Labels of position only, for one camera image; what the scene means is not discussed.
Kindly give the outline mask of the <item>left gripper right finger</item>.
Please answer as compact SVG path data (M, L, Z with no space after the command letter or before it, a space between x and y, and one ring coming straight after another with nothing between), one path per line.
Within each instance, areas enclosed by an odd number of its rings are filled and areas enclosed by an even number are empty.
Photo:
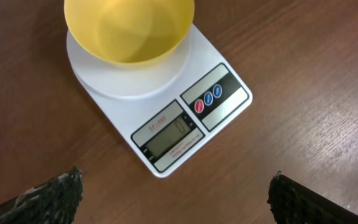
M281 172L270 181L267 203L278 224L358 224L358 215Z

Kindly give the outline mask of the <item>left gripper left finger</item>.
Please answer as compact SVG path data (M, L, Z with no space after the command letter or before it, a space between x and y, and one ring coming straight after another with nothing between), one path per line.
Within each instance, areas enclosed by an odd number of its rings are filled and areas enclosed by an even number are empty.
M0 204L0 224L71 224L82 193L82 171L73 167Z

